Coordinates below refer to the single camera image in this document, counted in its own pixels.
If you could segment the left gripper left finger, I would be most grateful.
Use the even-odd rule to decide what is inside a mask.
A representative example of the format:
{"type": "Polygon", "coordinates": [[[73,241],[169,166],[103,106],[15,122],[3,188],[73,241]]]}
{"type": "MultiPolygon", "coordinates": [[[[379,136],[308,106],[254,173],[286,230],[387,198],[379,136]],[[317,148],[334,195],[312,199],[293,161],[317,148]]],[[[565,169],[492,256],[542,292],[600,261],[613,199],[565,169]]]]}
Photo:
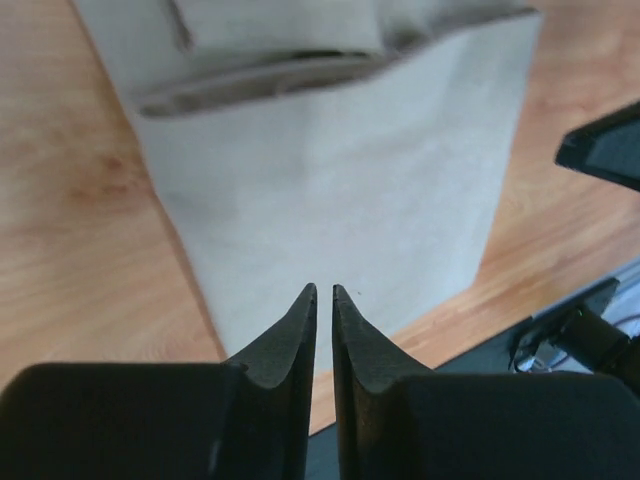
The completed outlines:
{"type": "Polygon", "coordinates": [[[301,479],[317,327],[307,285],[221,363],[41,363],[1,394],[5,479],[301,479]]]}

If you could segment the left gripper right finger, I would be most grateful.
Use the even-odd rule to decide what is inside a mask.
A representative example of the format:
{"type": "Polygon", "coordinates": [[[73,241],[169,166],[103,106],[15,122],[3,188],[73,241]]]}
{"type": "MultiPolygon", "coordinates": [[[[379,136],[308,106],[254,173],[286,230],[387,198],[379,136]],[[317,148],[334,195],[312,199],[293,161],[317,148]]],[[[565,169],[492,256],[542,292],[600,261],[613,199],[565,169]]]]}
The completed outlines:
{"type": "Polygon", "coordinates": [[[448,374],[333,289],[344,479],[635,479],[639,388],[592,372],[448,374]]]}

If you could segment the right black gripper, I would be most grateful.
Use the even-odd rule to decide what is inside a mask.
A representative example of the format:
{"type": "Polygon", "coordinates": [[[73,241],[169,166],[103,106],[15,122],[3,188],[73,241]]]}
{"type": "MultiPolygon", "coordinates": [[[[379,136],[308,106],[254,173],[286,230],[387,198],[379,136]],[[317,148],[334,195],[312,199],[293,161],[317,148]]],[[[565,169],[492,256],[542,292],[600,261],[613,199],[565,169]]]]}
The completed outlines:
{"type": "Polygon", "coordinates": [[[639,103],[635,102],[567,133],[555,164],[639,189],[639,103]]]}

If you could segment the beige t shirt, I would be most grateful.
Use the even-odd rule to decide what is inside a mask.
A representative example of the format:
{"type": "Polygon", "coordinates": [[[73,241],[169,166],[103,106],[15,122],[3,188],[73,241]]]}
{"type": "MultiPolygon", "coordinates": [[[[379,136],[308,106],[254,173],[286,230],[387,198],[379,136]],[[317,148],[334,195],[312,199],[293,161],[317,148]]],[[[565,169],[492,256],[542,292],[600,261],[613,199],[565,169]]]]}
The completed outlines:
{"type": "Polygon", "coordinates": [[[78,1],[224,350],[317,287],[393,335],[475,281],[541,13],[523,1],[78,1]]]}

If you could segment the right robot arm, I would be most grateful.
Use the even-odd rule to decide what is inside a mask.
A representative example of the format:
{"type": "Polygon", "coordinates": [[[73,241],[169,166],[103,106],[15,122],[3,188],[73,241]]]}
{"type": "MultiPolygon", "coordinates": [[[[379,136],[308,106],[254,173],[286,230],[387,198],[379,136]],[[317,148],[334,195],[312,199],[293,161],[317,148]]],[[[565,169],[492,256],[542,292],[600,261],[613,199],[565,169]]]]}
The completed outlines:
{"type": "MultiPolygon", "coordinates": [[[[639,190],[639,104],[637,102],[565,135],[556,154],[561,167],[639,190]]],[[[639,338],[631,338],[588,307],[571,311],[556,345],[592,372],[639,388],[639,338]]]]}

